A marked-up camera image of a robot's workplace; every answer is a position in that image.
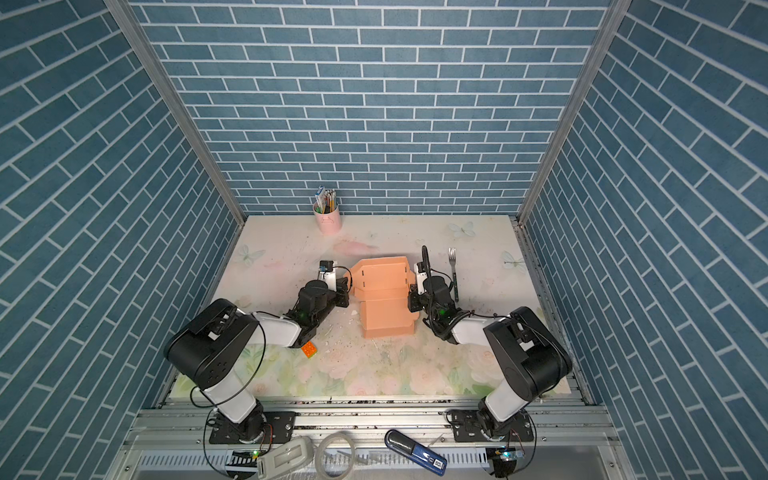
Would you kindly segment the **grey handheld device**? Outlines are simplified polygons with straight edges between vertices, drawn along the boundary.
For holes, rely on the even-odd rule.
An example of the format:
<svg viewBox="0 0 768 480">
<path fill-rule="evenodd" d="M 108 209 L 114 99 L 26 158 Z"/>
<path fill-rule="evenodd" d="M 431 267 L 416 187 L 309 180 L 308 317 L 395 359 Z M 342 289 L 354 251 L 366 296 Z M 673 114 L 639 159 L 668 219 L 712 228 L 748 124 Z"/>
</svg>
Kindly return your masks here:
<svg viewBox="0 0 768 480">
<path fill-rule="evenodd" d="M 298 437 L 261 456 L 257 461 L 257 478 L 277 479 L 306 467 L 313 459 L 313 442 L 307 437 Z"/>
</svg>

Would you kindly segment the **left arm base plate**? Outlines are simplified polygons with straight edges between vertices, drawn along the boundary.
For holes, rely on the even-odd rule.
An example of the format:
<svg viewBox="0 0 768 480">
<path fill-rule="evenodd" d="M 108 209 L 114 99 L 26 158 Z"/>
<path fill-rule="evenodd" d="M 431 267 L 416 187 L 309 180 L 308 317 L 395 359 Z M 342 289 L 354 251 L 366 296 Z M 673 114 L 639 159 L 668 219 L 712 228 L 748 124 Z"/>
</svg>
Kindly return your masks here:
<svg viewBox="0 0 768 480">
<path fill-rule="evenodd" d="M 216 412 L 207 421 L 210 444 L 284 444 L 293 436 L 296 413 L 265 412 L 252 415 L 241 424 L 234 424 Z"/>
</svg>

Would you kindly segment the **pink metal pen cup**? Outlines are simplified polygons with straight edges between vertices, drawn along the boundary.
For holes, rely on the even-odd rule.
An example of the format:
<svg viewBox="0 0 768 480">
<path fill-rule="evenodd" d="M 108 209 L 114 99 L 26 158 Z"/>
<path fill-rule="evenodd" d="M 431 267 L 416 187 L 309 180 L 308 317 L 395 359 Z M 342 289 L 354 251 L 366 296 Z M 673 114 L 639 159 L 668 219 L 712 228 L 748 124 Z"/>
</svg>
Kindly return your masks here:
<svg viewBox="0 0 768 480">
<path fill-rule="evenodd" d="M 342 218 L 338 207 L 335 207 L 333 210 L 328 210 L 326 213 L 321 213 L 320 206 L 317 203 L 314 203 L 313 213 L 317 227 L 323 235 L 330 236 L 340 232 L 342 228 Z"/>
</svg>

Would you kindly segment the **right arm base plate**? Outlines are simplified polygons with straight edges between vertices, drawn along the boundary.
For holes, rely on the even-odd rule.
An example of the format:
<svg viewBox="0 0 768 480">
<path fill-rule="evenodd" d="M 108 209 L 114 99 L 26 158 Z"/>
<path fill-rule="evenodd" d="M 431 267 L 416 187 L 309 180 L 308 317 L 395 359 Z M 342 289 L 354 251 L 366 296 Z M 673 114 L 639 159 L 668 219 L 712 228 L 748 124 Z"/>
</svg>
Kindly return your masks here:
<svg viewBox="0 0 768 480">
<path fill-rule="evenodd" d="M 497 421 L 484 410 L 447 410 L 445 419 L 457 443 L 532 442 L 533 425 L 524 411 Z"/>
</svg>

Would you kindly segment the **aluminium frame rail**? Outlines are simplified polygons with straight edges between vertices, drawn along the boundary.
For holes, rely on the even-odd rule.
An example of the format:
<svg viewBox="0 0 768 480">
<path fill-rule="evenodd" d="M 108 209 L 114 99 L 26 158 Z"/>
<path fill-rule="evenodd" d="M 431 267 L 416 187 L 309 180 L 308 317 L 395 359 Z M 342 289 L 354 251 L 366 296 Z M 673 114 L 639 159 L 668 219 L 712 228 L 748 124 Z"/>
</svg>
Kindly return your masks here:
<svg viewBox="0 0 768 480">
<path fill-rule="evenodd" d="M 398 429 L 427 444 L 444 438 L 452 445 L 453 435 L 446 422 L 449 410 L 469 410 L 478 401 L 469 398 L 430 401 L 412 400 L 338 400 L 264 401 L 268 412 L 291 411 L 296 414 L 292 432 L 319 441 L 333 432 L 344 431 L 356 443 L 379 446 L 384 433 Z M 537 427 L 540 446 L 618 446 L 619 435 L 607 413 L 600 406 L 588 406 L 574 400 L 549 398 L 527 407 Z M 188 404 L 171 404 L 159 409 L 142 410 L 129 431 L 124 446 L 133 449 L 182 450 L 202 443 L 206 411 Z"/>
</svg>

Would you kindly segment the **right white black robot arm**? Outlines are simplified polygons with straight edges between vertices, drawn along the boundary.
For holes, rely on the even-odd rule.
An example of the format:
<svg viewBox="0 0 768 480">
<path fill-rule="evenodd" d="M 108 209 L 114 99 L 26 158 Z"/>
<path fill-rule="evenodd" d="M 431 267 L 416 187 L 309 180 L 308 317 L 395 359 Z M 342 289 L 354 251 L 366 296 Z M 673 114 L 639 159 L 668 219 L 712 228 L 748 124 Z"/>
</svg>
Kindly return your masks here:
<svg viewBox="0 0 768 480">
<path fill-rule="evenodd" d="M 409 286 L 408 309 L 424 312 L 425 325 L 443 341 L 490 349 L 502 381 L 480 401 L 476 414 L 489 436 L 496 436 L 572 371 L 565 348 L 529 307 L 507 315 L 480 315 L 459 308 L 442 277 L 420 275 Z"/>
</svg>

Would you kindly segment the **orange toy brick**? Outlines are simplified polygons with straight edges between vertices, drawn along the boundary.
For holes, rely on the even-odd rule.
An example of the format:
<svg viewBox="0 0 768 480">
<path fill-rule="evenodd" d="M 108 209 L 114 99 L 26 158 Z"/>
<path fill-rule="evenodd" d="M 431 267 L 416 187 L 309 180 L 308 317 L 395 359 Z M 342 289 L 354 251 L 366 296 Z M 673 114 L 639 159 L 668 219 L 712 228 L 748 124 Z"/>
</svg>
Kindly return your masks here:
<svg viewBox="0 0 768 480">
<path fill-rule="evenodd" d="M 318 349 L 312 341 L 308 341 L 301 346 L 301 351 L 308 359 L 310 359 L 317 354 Z"/>
</svg>

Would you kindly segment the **orange paper box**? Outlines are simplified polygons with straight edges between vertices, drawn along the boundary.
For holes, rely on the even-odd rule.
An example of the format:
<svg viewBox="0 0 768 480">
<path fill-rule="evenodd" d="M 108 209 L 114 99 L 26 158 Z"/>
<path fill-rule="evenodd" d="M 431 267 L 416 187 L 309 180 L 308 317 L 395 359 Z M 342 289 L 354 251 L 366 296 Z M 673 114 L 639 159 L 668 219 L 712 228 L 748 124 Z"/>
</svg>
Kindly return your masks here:
<svg viewBox="0 0 768 480">
<path fill-rule="evenodd" d="M 365 339 L 413 335 L 418 312 L 408 308 L 415 281 L 405 256 L 360 260 L 352 268 L 352 295 L 360 301 Z"/>
</svg>

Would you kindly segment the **blue handheld device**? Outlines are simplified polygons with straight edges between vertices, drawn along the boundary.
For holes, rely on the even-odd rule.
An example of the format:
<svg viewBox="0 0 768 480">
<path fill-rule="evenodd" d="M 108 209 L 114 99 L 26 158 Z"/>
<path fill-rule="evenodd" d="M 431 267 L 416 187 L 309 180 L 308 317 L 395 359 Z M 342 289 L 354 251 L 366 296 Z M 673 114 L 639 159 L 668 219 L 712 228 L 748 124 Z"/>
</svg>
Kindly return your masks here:
<svg viewBox="0 0 768 480">
<path fill-rule="evenodd" d="M 384 437 L 388 449 L 401 455 L 418 466 L 438 475 L 443 476 L 447 469 L 448 461 L 434 450 L 422 445 L 398 430 L 388 430 Z"/>
</svg>

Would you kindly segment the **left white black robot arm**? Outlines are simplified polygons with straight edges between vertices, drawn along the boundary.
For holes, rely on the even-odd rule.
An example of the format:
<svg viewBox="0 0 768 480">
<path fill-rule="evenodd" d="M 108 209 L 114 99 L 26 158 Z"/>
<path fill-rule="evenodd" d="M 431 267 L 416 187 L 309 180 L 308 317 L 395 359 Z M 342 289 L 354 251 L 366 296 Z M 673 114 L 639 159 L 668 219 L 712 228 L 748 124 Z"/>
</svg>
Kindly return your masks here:
<svg viewBox="0 0 768 480">
<path fill-rule="evenodd" d="M 234 372 L 242 352 L 253 337 L 264 345 L 308 346 L 332 310 L 349 305 L 349 290 L 345 277 L 334 285 L 311 280 L 299 290 L 293 308 L 280 316 L 247 313 L 217 299 L 168 341 L 164 356 L 232 425 L 256 427 L 264 421 L 263 408 Z"/>
</svg>

